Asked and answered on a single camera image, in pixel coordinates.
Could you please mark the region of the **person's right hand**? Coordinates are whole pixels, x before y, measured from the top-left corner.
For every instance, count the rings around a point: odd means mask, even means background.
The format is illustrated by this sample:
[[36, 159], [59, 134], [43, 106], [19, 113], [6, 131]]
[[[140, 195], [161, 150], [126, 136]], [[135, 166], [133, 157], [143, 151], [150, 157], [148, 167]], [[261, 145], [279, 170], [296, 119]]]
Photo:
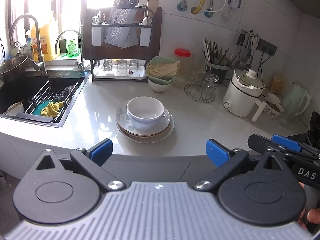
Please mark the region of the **person's right hand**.
[[319, 225], [319, 207], [316, 203], [319, 201], [319, 190], [308, 185], [300, 183], [300, 186], [306, 193], [306, 207], [301, 213], [298, 224], [307, 230], [306, 222]]

